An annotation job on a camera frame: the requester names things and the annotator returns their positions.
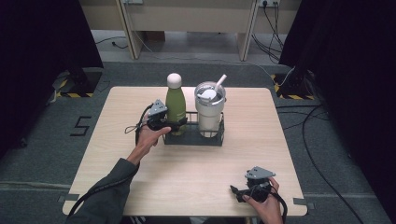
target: hand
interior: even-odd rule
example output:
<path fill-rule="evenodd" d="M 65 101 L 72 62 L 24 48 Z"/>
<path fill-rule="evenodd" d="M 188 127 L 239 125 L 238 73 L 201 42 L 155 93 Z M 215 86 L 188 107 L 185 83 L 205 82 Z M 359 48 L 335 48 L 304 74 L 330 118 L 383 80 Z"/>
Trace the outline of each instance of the hand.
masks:
<path fill-rule="evenodd" d="M 268 178 L 273 186 L 271 192 L 277 193 L 279 184 L 272 177 Z M 247 195 L 244 195 L 243 199 L 256 210 L 265 224 L 283 223 L 282 216 L 280 215 L 279 201 L 273 195 L 268 194 L 268 198 L 263 203 L 258 203 Z"/>
<path fill-rule="evenodd" d="M 137 165 L 140 160 L 149 153 L 151 147 L 157 146 L 158 138 L 170 131 L 170 127 L 165 127 L 158 131 L 152 131 L 147 125 L 144 125 L 140 130 L 136 147 L 134 147 L 134 150 L 126 160 Z"/>

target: sleeve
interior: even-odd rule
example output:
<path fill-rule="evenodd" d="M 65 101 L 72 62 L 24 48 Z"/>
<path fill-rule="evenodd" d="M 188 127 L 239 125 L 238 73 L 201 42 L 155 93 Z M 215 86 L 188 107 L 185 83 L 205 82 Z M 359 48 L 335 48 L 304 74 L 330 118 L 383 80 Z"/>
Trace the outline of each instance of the sleeve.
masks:
<path fill-rule="evenodd" d="M 131 178 L 120 185 L 93 194 L 65 223 L 120 223 L 130 184 L 137 170 L 138 165 L 119 159 L 110 174 L 97 182 L 90 190 L 115 183 L 127 176 Z"/>

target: bottle cap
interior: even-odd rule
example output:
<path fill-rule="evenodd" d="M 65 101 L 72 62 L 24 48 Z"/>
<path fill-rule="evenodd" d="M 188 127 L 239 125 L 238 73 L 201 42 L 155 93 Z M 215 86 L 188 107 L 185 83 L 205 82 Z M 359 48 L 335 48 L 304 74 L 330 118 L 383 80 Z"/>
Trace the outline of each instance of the bottle cap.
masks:
<path fill-rule="evenodd" d="M 168 87 L 170 89 L 177 89 L 181 87 L 181 76 L 177 73 L 172 73 L 168 76 Z"/>

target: tumbler lid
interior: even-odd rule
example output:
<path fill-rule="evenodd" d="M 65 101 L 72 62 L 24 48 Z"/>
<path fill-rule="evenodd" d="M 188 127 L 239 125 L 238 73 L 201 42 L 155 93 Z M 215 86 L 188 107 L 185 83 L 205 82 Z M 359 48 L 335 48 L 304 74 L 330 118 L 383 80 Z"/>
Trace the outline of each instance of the tumbler lid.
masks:
<path fill-rule="evenodd" d="M 207 95 L 205 95 L 206 91 L 214 91 L 213 89 L 215 88 L 215 86 L 216 82 L 212 81 L 207 81 L 199 84 L 194 91 L 195 102 L 206 106 L 218 105 L 225 102 L 226 92 L 221 85 L 218 86 L 218 90 L 216 91 L 216 95 L 213 99 L 207 98 Z"/>
<path fill-rule="evenodd" d="M 172 73 L 168 76 L 167 82 L 170 89 L 178 89 L 181 87 L 181 76 L 177 73 Z"/>

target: wooden table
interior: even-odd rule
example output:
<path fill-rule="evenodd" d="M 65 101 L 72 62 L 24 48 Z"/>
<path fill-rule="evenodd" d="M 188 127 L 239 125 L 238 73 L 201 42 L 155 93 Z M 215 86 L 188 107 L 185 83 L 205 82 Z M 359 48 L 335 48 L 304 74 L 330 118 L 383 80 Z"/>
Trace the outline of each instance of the wooden table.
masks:
<path fill-rule="evenodd" d="M 187 110 L 195 111 L 194 87 L 183 88 Z M 119 158 L 134 148 L 135 125 L 156 99 L 165 102 L 164 87 L 115 87 L 110 91 L 93 131 L 70 194 L 82 196 L 107 175 Z M 165 145 L 163 140 L 141 161 L 131 184 L 125 216 L 254 217 L 238 203 L 230 185 L 246 189 L 246 170 L 254 166 L 276 173 L 279 194 L 288 216 L 303 216 L 306 206 L 290 152 L 269 90 L 226 88 L 225 133 L 222 147 Z M 68 214 L 75 202 L 64 203 Z"/>

